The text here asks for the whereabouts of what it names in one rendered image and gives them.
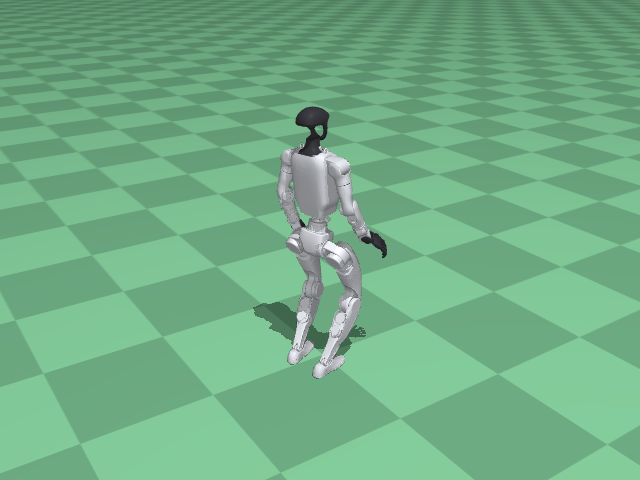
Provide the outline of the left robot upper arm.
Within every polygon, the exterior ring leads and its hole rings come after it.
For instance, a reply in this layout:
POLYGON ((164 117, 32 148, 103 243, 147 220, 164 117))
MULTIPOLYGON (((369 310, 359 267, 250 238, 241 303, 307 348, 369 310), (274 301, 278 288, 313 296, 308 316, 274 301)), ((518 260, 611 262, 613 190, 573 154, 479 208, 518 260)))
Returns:
POLYGON ((295 193, 289 186, 292 182, 291 155, 296 148, 284 150, 281 154, 281 170, 277 186, 277 195, 284 202, 291 202, 295 193))

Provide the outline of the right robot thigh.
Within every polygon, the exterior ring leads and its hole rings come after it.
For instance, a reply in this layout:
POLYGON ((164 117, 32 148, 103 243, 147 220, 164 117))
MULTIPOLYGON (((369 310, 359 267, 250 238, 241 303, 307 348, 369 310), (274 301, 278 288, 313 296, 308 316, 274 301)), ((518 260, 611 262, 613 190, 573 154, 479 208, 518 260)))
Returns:
POLYGON ((353 249, 345 242, 339 241, 336 244, 327 241, 323 247, 323 254, 327 263, 336 268, 336 272, 345 293, 338 301, 339 308, 346 313, 350 301, 357 297, 361 300, 362 279, 359 261, 353 249))

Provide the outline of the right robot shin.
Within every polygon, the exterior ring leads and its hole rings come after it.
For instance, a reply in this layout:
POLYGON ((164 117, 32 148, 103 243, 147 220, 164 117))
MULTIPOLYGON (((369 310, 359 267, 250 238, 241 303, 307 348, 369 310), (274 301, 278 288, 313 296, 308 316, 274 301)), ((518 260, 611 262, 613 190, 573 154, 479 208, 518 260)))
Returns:
POLYGON ((340 310, 336 311, 331 328, 329 330, 329 338, 321 356, 320 363, 323 359, 325 359, 324 365, 328 366, 331 363, 334 355, 340 347, 340 344, 347 338, 348 334, 350 333, 358 317, 360 306, 361 300, 357 297, 354 297, 350 301, 346 313, 340 310))

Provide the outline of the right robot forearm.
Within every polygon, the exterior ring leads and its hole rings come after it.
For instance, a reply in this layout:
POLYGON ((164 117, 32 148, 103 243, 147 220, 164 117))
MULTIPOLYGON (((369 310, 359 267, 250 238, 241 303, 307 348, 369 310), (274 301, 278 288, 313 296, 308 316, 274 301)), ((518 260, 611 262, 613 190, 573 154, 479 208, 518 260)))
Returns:
POLYGON ((367 228, 367 225, 363 220, 363 215, 356 200, 353 201, 353 210, 355 215, 348 216, 347 220, 352 226, 355 234, 358 236, 358 240, 362 242, 361 238, 365 236, 371 238, 370 230, 367 228))

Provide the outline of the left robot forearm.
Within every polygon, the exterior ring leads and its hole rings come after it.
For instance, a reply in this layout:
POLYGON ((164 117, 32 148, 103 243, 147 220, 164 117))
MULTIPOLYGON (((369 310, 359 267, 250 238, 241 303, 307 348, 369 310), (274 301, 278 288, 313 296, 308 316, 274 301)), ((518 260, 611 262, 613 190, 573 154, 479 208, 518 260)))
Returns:
POLYGON ((280 206, 284 210, 285 215, 287 216, 287 222, 291 225, 293 230, 296 230, 299 227, 302 227, 300 224, 299 213, 297 212, 297 208, 295 206, 296 202, 293 199, 291 202, 284 202, 279 198, 280 206))

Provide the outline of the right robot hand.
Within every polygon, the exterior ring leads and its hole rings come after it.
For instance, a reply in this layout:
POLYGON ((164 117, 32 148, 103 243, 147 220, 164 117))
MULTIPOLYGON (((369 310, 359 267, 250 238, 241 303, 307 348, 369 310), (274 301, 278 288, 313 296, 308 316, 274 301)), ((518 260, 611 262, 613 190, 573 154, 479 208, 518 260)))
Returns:
POLYGON ((372 231, 370 231, 370 235, 371 235, 371 238, 365 236, 361 238, 361 241, 366 244, 372 243, 376 248, 380 249, 381 252, 383 252, 382 258, 385 258, 387 255, 387 248, 386 248, 387 246, 385 244, 385 241, 377 233, 373 233, 372 231))

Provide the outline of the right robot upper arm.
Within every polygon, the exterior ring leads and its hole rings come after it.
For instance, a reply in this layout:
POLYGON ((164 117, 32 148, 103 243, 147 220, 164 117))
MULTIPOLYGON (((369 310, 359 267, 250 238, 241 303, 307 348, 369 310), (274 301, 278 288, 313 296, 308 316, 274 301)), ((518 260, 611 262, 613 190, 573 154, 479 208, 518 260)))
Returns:
POLYGON ((351 166, 345 158, 330 156, 326 158, 329 175, 334 178, 338 196, 339 210, 343 216, 355 215, 353 210, 353 188, 350 178, 351 166))

